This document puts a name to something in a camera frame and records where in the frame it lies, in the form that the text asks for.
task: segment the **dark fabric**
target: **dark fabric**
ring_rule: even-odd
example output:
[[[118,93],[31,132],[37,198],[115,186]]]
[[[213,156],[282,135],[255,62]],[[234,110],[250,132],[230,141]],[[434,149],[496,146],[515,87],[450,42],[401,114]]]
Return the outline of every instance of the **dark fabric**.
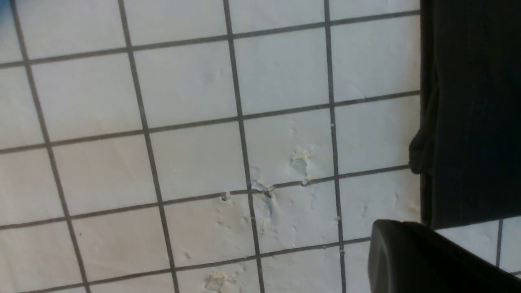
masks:
[[[521,215],[521,1],[422,1],[421,42],[422,221]]]
[[[521,292],[521,280],[418,223],[373,224],[372,293]]]

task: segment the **damaged tile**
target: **damaged tile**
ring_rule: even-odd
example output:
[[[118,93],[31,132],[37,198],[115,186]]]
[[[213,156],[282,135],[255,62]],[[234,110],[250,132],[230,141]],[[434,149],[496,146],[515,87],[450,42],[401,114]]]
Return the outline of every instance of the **damaged tile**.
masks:
[[[437,230],[448,240],[463,247],[476,256],[495,264],[498,245],[498,221]]]
[[[507,272],[521,271],[521,217],[503,221],[499,267]]]
[[[72,215],[157,201],[143,135],[54,148]]]
[[[91,285],[92,293],[172,293],[172,274],[152,275]]]
[[[236,122],[151,135],[164,200],[246,189]]]
[[[341,174],[406,165],[419,129],[418,96],[335,108]]]
[[[419,222],[419,191],[409,170],[340,179],[344,240],[371,236],[381,218]]]
[[[180,293],[259,292],[255,260],[177,272]]]
[[[156,207],[77,219],[72,224],[89,280],[170,267]]]
[[[253,195],[261,253],[338,241],[334,182]]]
[[[419,90],[419,36],[419,16],[333,26],[335,101]]]
[[[370,242],[344,246],[346,293],[371,293],[367,262]]]
[[[168,205],[165,213],[176,266],[255,254],[248,197],[233,195]]]
[[[342,291],[338,247],[262,258],[262,268],[266,292]]]
[[[251,179],[269,186],[332,176],[330,124],[327,109],[245,121]]]
[[[67,224],[0,231],[0,292],[81,283]]]

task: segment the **black cloth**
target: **black cloth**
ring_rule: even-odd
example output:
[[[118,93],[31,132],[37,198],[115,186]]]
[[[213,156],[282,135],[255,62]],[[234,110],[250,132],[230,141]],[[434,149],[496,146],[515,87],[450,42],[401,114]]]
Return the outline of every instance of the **black cloth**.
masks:
[[[521,215],[521,1],[421,2],[410,168],[433,228]]]
[[[521,280],[418,223],[377,220],[369,249],[372,293],[521,292]]]

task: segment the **white floor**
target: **white floor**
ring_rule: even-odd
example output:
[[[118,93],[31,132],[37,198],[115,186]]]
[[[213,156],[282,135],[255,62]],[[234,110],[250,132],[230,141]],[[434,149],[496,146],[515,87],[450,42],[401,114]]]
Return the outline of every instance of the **white floor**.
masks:
[[[419,221],[418,1],[11,3],[0,292],[365,293]],[[520,227],[440,233],[521,273]]]

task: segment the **scuff mark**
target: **scuff mark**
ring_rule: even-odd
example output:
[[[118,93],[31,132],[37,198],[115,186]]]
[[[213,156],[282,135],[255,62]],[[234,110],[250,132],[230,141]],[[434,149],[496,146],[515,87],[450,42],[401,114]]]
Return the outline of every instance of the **scuff mark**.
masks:
[[[224,272],[215,272],[206,278],[204,288],[208,291],[222,293],[222,287],[225,284],[226,278]]]
[[[302,185],[306,185],[310,180],[308,169],[310,165],[311,152],[306,149],[297,149],[291,155],[290,166],[293,170],[303,176]]]

